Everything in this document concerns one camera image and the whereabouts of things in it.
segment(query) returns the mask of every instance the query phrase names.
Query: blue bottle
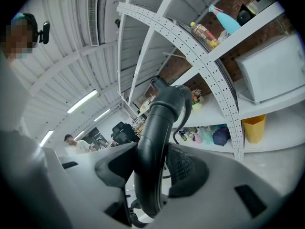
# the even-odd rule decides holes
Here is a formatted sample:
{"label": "blue bottle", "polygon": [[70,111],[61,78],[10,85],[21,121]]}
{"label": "blue bottle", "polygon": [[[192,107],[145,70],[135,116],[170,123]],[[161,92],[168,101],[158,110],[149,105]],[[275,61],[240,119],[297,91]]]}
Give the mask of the blue bottle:
{"label": "blue bottle", "polygon": [[222,10],[216,8],[214,5],[211,5],[209,7],[209,12],[213,12],[216,15],[219,22],[222,24],[222,26],[230,35],[232,35],[235,31],[237,31],[241,27],[240,24],[235,19],[223,13]]}

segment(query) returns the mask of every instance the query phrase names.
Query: black cable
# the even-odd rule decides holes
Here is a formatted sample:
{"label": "black cable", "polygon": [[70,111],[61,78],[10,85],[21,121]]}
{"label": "black cable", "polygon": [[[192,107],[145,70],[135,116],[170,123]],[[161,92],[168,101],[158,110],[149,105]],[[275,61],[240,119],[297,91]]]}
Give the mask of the black cable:
{"label": "black cable", "polygon": [[138,228],[144,228],[148,223],[144,223],[139,221],[137,214],[133,211],[134,208],[141,209],[141,206],[138,202],[138,200],[135,200],[130,205],[129,213],[130,213],[130,219],[132,221],[132,224]]}
{"label": "black cable", "polygon": [[184,96],[184,107],[185,107],[185,112],[183,115],[183,119],[181,123],[178,125],[177,129],[173,132],[173,140],[175,141],[176,144],[179,144],[176,139],[176,134],[181,130],[181,128],[185,125],[186,121],[190,117],[191,111],[192,111],[192,92],[191,90],[184,85],[178,85],[174,86],[177,88]]}

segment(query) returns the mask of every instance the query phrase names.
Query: black hose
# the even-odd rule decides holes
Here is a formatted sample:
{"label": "black hose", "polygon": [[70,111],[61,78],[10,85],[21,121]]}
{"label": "black hose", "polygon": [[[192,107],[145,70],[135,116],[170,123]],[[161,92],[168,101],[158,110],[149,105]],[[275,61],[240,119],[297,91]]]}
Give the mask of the black hose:
{"label": "black hose", "polygon": [[162,171],[171,129],[173,123],[178,120],[183,105],[185,114],[178,129],[190,116],[192,93],[186,86],[161,89],[150,105],[151,111],[137,146],[135,193],[142,210],[152,218],[164,205],[161,199]]}
{"label": "black hose", "polygon": [[185,123],[187,122],[187,120],[190,117],[190,114],[192,111],[192,98],[193,97],[192,97],[192,92],[188,87],[186,87],[184,85],[178,85],[178,86],[174,86],[174,87],[179,89],[179,91],[182,92],[182,94],[184,96],[184,107],[185,107],[183,119],[182,119],[181,123],[178,125],[177,129],[173,133],[173,140],[175,141],[176,144],[179,144],[177,142],[175,136],[180,131],[180,129],[185,125]]}
{"label": "black hose", "polygon": [[137,228],[144,228],[148,223],[139,221],[137,214],[133,211],[134,208],[141,209],[141,206],[140,206],[138,200],[135,200],[130,205],[130,209],[129,209],[130,219],[132,221],[132,224],[134,226],[136,226]]}

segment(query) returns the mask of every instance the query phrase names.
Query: ceiling light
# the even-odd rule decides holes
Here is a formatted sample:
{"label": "ceiling light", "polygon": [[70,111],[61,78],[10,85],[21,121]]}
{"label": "ceiling light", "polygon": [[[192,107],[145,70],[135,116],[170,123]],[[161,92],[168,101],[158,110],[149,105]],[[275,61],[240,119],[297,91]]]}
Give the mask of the ceiling light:
{"label": "ceiling light", "polygon": [[76,137],[75,137],[75,139],[77,139],[81,134],[83,134],[84,133],[84,131],[82,131],[81,133],[79,133]]}
{"label": "ceiling light", "polygon": [[94,121],[97,121],[99,118],[101,118],[104,114],[108,113],[110,111],[110,109],[108,109],[107,111],[105,111],[104,113],[102,113],[99,117],[97,117]]}
{"label": "ceiling light", "polygon": [[67,112],[71,114],[74,110],[76,110],[79,106],[81,106],[83,103],[88,101],[90,98],[97,95],[98,92],[94,90],[93,92],[89,93],[87,96],[83,97],[80,101],[78,101],[75,105],[73,105]]}
{"label": "ceiling light", "polygon": [[49,137],[52,135],[52,133],[53,133],[53,131],[49,131],[47,133],[47,135],[43,138],[43,140],[39,144],[40,147],[42,147],[46,143],[46,141],[49,139]]}

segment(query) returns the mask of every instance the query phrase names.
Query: yellow cup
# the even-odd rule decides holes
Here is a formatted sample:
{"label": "yellow cup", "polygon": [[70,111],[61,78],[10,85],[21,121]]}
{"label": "yellow cup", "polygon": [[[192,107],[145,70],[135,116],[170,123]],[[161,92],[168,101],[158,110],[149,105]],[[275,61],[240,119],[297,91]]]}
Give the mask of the yellow cup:
{"label": "yellow cup", "polygon": [[250,143],[259,143],[264,137],[266,115],[242,120],[246,137]]}

